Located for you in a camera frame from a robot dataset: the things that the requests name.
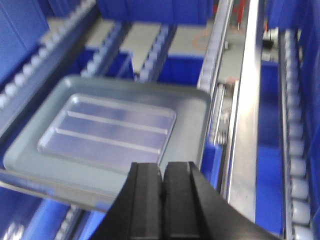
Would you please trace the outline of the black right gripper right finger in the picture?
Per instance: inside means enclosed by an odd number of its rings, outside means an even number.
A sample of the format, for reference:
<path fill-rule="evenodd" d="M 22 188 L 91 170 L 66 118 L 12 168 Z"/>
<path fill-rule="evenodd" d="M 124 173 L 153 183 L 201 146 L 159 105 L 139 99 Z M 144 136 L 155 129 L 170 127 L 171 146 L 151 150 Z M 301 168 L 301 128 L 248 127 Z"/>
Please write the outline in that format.
<path fill-rule="evenodd" d="M 164 174 L 165 240 L 276 240 L 211 186 L 193 162 L 170 162 Z"/>

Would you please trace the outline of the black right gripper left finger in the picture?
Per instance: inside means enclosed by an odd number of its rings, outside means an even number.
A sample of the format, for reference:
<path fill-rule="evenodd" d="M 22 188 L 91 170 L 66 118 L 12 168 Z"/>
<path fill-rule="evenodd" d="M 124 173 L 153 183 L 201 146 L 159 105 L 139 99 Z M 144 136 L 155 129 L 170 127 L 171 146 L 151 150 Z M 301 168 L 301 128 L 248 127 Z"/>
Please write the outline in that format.
<path fill-rule="evenodd" d="M 160 240 L 162 177 L 156 163 L 132 163 L 127 179 L 99 224 L 95 240 Z"/>

